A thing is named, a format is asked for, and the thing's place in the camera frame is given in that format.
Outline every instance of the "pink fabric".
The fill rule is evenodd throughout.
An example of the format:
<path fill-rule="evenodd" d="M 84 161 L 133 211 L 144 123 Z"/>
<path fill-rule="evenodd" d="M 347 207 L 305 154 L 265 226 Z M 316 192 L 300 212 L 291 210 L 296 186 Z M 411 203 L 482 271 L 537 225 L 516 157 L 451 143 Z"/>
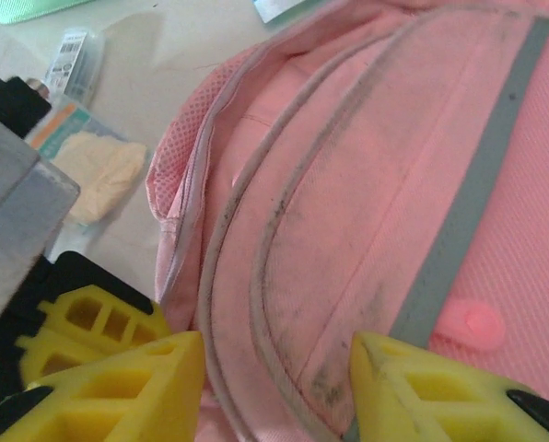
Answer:
<path fill-rule="evenodd" d="M 531 24 L 442 12 L 400 45 L 411 10 L 436 3 L 407 5 L 337 2 L 240 54 L 158 148 L 158 300 L 179 331 L 200 296 L 228 417 L 208 390 L 200 441 L 338 440 L 354 415 L 351 335 L 391 327 Z M 435 336 L 431 349 L 549 398 L 548 110 L 549 42 L 450 293 L 497 309 L 506 339 L 486 353 Z"/>

